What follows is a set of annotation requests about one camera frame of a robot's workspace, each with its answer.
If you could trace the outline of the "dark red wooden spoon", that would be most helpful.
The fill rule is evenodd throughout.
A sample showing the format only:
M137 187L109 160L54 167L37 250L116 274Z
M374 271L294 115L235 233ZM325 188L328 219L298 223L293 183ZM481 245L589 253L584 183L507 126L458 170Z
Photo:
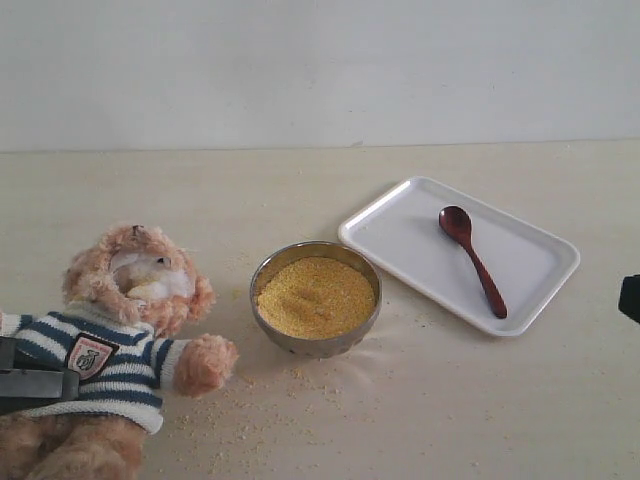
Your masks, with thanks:
M469 256L493 315L498 319L505 319L508 315L506 303L473 247L473 225L470 216L461 207L449 205L439 212L438 224L440 229Z

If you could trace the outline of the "yellow millet grain in bowl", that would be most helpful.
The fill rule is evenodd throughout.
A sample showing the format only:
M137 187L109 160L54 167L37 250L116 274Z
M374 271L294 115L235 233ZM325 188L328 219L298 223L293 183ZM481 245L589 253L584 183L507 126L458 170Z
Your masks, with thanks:
M326 257L306 257L278 272L257 297L271 327L294 338L325 340L344 335L371 316L374 290L353 267Z

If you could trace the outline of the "stainless steel bowl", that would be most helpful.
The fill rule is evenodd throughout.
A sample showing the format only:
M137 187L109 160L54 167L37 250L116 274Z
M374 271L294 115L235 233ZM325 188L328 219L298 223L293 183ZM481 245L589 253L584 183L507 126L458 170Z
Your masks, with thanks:
M306 257L326 257L343 262L362 273L375 295L375 307L369 319L356 329L330 339L305 340L285 335L271 327L261 317L257 297L267 283L287 265ZM377 320L382 305L381 280L373 265L355 250L328 241L307 241L286 246L267 257L256 269L249 288L254 318L268 338L281 349L300 356L329 358L343 354L360 343Z

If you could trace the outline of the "plush teddy bear striped sweater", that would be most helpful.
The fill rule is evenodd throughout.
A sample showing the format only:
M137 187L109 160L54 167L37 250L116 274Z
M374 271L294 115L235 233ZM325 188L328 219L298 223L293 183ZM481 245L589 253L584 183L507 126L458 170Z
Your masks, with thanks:
M237 348L218 335L179 337L209 313L214 292L156 227L105 232L73 258L62 291L62 311L1 317L18 356L78 378L74 398L2 416L1 475L133 479L162 426L163 393L198 398L223 387Z

